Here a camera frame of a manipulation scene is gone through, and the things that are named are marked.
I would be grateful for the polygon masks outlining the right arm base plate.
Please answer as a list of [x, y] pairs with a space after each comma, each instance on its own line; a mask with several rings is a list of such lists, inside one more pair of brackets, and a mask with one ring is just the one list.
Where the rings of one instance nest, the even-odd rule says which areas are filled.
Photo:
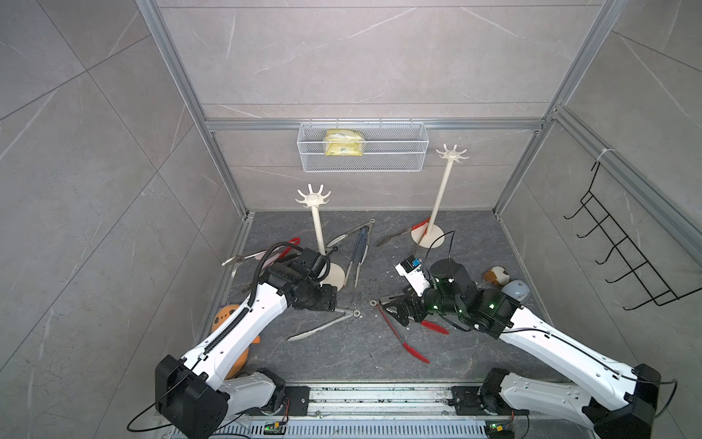
[[480, 386], [453, 386], [451, 394], [448, 405], [453, 407], [458, 415], [530, 415], [528, 410], [518, 410], [509, 406], [498, 393], [482, 395]]

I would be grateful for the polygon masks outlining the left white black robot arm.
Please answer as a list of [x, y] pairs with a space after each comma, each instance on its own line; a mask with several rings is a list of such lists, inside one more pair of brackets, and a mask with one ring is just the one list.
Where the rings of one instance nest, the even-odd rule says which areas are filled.
[[208, 438], [252, 409], [277, 413], [285, 382], [268, 369], [230, 379], [230, 370], [255, 338], [289, 307], [333, 311], [336, 287], [324, 284], [327, 256], [294, 245], [294, 255], [259, 263], [250, 294], [224, 323], [182, 357], [165, 356], [155, 368], [155, 409], [188, 438]]

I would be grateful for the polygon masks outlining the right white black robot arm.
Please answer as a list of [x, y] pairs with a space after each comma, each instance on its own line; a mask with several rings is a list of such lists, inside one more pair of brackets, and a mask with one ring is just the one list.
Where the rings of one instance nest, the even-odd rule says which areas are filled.
[[400, 325], [454, 316], [464, 329], [522, 349], [567, 379], [544, 382], [492, 369], [476, 395], [487, 413], [538, 412], [579, 424], [600, 438], [651, 437], [663, 383], [656, 369], [633, 367], [590, 349], [509, 294], [475, 283], [452, 258], [430, 268], [409, 258], [396, 269], [409, 284], [402, 293], [380, 299], [380, 305]]

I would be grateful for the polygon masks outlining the long steel white tongs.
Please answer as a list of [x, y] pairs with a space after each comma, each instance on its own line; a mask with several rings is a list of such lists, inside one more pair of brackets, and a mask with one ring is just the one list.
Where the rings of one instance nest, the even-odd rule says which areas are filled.
[[333, 325], [336, 325], [338, 323], [349, 320], [350, 318], [360, 318], [361, 317], [361, 312], [358, 309], [349, 310], [349, 309], [344, 309], [344, 308], [337, 308], [336, 312], [340, 313], [341, 316], [339, 316], [338, 318], [335, 318], [334, 320], [331, 320], [331, 321], [329, 321], [321, 326], [315, 327], [314, 329], [309, 329], [305, 332], [293, 335], [293, 336], [287, 338], [287, 340], [289, 342], [295, 342], [295, 341], [303, 340], [306, 338], [310, 338], [311, 336], [314, 336], [315, 334], [317, 334], [325, 329], [329, 329], [329, 327], [332, 327]]

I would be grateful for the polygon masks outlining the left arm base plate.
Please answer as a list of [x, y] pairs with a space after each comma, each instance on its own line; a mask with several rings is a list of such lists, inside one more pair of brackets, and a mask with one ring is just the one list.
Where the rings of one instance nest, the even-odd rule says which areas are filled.
[[311, 402], [311, 388], [308, 386], [286, 386], [283, 393], [274, 393], [272, 402], [263, 408], [246, 411], [249, 415], [264, 416], [305, 416]]

